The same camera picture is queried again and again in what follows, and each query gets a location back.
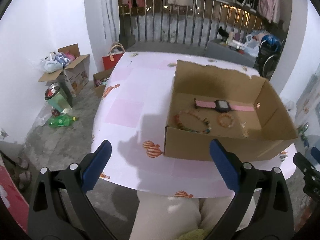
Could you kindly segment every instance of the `soda bottle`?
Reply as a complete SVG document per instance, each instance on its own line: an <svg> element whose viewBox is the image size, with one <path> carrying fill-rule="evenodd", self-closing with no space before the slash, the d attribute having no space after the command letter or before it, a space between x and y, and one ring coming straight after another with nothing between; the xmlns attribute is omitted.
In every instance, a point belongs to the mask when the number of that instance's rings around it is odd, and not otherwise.
<svg viewBox="0 0 320 240"><path fill-rule="evenodd" d="M70 115L64 114L50 117L48 124L52 128L66 127L72 125L76 120L77 118L75 116L71 117Z"/></svg>

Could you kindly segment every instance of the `pink bag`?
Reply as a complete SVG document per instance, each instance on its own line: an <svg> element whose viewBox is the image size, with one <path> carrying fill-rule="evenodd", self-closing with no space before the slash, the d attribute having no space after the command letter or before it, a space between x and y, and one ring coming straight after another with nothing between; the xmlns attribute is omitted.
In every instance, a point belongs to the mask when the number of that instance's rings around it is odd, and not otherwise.
<svg viewBox="0 0 320 240"><path fill-rule="evenodd" d="M71 59L71 61L74 61L76 59L76 57L74 55L72 55L68 50L65 52L65 55Z"/></svg>

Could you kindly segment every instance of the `small cardboard box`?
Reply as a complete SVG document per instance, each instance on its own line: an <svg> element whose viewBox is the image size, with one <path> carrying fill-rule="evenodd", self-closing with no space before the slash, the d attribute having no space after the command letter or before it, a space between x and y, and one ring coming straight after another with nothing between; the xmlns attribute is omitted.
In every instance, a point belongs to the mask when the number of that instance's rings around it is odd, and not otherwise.
<svg viewBox="0 0 320 240"><path fill-rule="evenodd" d="M98 79L103 79L103 78L109 78L111 76L111 73L113 71L113 68L107 69L105 71L101 71L99 73L93 74L93 84L94 84L94 91L96 92L96 95L98 98L101 98L104 92L104 89L106 85L104 86L97 86L96 85L96 80Z"/></svg>
<svg viewBox="0 0 320 240"><path fill-rule="evenodd" d="M70 90L70 93L72 94L72 96L77 96L88 82L88 75L85 70L84 59L89 57L90 54L80 55L78 44L73 44L58 49L58 52L67 51L73 54L76 59L72 61L68 66L66 66L63 70L57 70L50 74L44 73L38 82L54 82L57 80L58 76L63 73L66 85Z"/></svg>
<svg viewBox="0 0 320 240"><path fill-rule="evenodd" d="M234 117L231 128L217 122L220 113L209 108L195 109L194 99L203 101L226 100L240 106L253 106L254 112L230 111ZM209 134L178 128L174 116L181 110L192 110L211 124ZM193 130L207 127L187 114L180 121ZM289 147L297 137L294 125L279 96L265 78L215 66L202 66L178 61L172 88L164 155L168 157L212 161L209 144L217 138L229 152L242 162L270 160Z"/></svg>

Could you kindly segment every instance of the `white pants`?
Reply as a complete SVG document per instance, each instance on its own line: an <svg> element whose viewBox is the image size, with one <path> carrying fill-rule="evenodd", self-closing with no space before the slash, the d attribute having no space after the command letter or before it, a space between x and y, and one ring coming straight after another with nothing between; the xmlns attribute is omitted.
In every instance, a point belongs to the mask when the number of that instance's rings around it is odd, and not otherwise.
<svg viewBox="0 0 320 240"><path fill-rule="evenodd" d="M138 198L140 204L130 240L174 240L198 228L210 232L233 197L199 199L138 191ZM254 210L252 198L238 230L248 226Z"/></svg>

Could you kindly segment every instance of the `beaded bracelet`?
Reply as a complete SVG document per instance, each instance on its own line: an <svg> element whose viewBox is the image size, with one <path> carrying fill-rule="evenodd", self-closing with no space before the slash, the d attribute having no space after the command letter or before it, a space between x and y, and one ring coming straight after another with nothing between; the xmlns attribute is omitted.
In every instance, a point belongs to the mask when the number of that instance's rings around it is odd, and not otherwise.
<svg viewBox="0 0 320 240"><path fill-rule="evenodd" d="M189 115L192 115L193 117L195 117L196 119L200 120L201 122L204 122L204 124L208 127L206 130L204 131L197 131L197 130L192 130L192 129L189 129L188 127L184 126L181 121L180 121L180 115L181 114L189 114ZM197 116L193 111L189 111L189 110L181 110L178 114L176 114L174 116L175 120L176 120L176 123L178 125L178 127L181 129L181 130L185 130L185 131L189 131L189 132L196 132L196 133L201 133L201 134L208 134L211 130L211 125L210 125L210 122L208 119L204 118L203 120Z"/></svg>
<svg viewBox="0 0 320 240"><path fill-rule="evenodd" d="M230 120L230 123L227 124L223 121L223 118L228 118ZM223 128L231 128L235 124L235 119L231 114L228 113L222 113L218 115L218 124L222 126Z"/></svg>

